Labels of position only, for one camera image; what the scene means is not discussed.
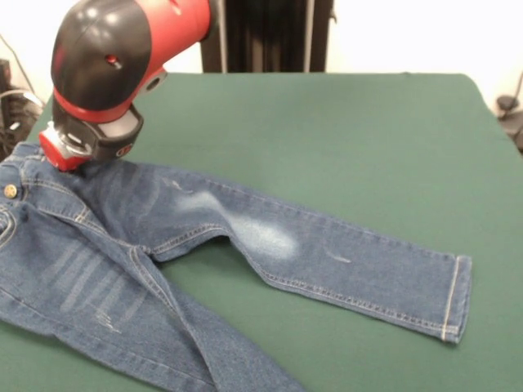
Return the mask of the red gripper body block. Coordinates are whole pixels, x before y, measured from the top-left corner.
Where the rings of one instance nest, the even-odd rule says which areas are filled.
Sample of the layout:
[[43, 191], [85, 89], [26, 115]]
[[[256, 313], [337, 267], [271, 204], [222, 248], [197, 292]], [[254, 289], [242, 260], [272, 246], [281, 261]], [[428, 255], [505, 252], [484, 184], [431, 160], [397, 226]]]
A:
[[88, 151], [54, 128], [40, 132], [38, 139], [49, 163], [61, 172], [74, 171], [91, 159]]

